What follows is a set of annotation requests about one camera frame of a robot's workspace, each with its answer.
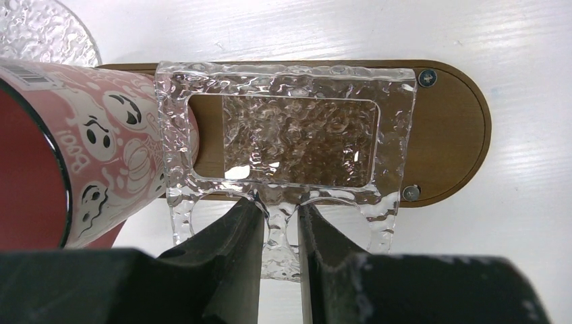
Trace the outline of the pink ghost pattern mug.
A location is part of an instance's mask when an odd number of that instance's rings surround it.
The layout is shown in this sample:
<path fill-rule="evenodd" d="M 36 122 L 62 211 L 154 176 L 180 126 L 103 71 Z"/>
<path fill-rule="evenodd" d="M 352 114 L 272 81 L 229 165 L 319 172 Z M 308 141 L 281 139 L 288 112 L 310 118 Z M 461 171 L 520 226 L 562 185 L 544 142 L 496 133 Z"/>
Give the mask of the pink ghost pattern mug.
<path fill-rule="evenodd" d="M 150 74 L 1 60 L 1 250 L 110 248 L 166 192 Z"/>

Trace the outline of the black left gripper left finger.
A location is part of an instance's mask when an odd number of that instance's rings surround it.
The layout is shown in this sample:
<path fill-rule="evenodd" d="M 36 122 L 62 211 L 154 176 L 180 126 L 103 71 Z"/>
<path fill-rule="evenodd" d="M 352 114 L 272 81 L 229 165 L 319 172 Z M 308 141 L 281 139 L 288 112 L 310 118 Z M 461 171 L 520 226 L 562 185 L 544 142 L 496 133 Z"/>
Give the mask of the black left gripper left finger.
<path fill-rule="evenodd" d="M 1 254 L 2 323 L 256 323 L 264 212 L 242 198 L 157 258 L 139 250 Z"/>

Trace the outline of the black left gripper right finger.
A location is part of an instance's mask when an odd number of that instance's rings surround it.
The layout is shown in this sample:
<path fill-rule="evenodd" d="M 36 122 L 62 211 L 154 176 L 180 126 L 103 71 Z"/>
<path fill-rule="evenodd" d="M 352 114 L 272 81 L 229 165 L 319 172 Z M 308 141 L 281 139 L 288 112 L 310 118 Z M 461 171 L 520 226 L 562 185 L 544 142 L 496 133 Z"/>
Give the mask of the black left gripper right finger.
<path fill-rule="evenodd" d="M 297 210 L 305 323 L 548 323 L 530 282 L 495 256 L 371 254 L 314 205 Z"/>

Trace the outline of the clear acrylic toothbrush holder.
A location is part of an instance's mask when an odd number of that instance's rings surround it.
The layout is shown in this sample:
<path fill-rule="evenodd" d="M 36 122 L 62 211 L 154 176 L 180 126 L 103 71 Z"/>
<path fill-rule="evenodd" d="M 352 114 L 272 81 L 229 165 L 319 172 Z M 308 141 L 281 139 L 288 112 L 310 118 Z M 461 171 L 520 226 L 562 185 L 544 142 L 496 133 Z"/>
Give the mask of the clear acrylic toothbrush holder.
<path fill-rule="evenodd" d="M 366 250 L 391 248 L 416 73 L 406 67 L 160 62 L 155 72 L 174 244 L 214 194 L 254 201 L 268 230 L 264 279 L 299 281 L 290 219 L 357 209 Z"/>

